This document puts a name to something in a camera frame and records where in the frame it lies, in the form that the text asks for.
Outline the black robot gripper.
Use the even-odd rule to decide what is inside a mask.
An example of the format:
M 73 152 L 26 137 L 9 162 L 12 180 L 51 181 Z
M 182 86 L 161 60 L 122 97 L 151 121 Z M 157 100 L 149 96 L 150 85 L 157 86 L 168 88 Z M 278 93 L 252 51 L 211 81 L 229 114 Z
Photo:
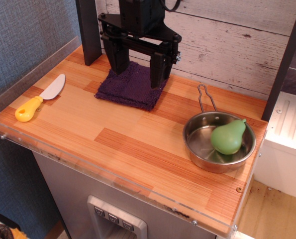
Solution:
M 163 0 L 121 0 L 119 13 L 101 13 L 101 39 L 112 71 L 120 75 L 130 64 L 129 51 L 150 56 L 151 88 L 161 87 L 169 78 L 172 64 L 181 59 L 182 37 L 168 28 L 165 13 L 175 12 L 176 1 L 168 8 Z

